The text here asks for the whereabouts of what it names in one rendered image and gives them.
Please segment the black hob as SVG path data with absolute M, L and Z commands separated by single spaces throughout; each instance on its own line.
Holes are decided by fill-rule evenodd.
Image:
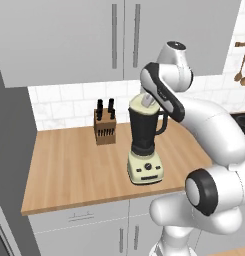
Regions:
M 245 113 L 233 113 L 232 117 L 238 123 L 243 133 L 245 134 Z

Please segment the grey wall cupboard door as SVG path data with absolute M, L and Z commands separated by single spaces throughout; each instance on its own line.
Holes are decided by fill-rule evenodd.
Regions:
M 117 4 L 116 69 L 112 69 L 112 4 Z M 4 85 L 121 80 L 123 18 L 123 0 L 0 0 Z
M 140 4 L 138 67 L 133 68 L 135 4 Z M 196 76 L 223 72 L 241 0 L 125 0 L 124 78 L 137 80 L 168 41 L 186 46 Z

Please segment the grey drawer front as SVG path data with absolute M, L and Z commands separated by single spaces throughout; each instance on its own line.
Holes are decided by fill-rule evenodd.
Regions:
M 68 217 L 76 214 L 93 213 L 94 218 L 75 222 L 68 222 Z M 67 227 L 99 223 L 102 221 L 116 220 L 127 216 L 128 200 L 96 204 L 65 210 L 29 215 L 29 221 L 34 233 L 59 230 Z
M 180 196 L 185 196 L 185 192 L 178 191 L 131 199 L 129 216 L 133 217 L 138 215 L 149 214 L 149 208 L 153 200 L 158 200 L 161 202 L 165 201 L 168 205 L 170 205 L 178 201 Z

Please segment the cream blender lid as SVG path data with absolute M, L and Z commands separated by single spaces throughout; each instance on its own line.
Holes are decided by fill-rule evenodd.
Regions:
M 157 113 L 160 109 L 159 104 L 156 102 L 154 105 L 150 106 L 149 108 L 144 107 L 141 104 L 142 98 L 145 93 L 141 93 L 137 96 L 135 96 L 130 102 L 129 107 L 133 109 L 134 111 L 143 114 L 143 115 L 154 115 Z

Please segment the cream blender with dark jar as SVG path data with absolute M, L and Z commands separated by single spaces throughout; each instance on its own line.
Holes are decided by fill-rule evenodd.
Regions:
M 143 115 L 129 107 L 129 116 L 132 134 L 127 163 L 129 178 L 135 185 L 160 182 L 164 169 L 155 151 L 155 137 L 166 130 L 168 115 L 160 109 L 154 115 Z

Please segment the wooden knife block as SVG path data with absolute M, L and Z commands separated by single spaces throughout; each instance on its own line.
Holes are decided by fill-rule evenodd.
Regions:
M 103 109 L 101 119 L 98 119 L 96 110 L 94 112 L 94 135 L 97 145 L 116 142 L 116 118 L 111 118 L 107 108 Z

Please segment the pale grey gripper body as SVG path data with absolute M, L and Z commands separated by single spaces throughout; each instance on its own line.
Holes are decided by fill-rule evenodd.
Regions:
M 150 106 L 154 105 L 155 103 L 156 103 L 156 101 L 152 95 L 150 95 L 149 93 L 144 94 L 142 101 L 141 101 L 141 104 L 144 107 L 149 108 Z

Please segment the grey base cupboard door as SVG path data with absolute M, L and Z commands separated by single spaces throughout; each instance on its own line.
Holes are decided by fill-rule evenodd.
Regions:
M 139 225 L 138 249 L 134 250 L 135 226 Z M 149 256 L 152 247 L 161 237 L 162 227 L 156 225 L 149 214 L 129 217 L 127 256 Z
M 119 229 L 124 251 L 119 252 Z M 126 256 L 127 218 L 35 233 L 41 256 Z

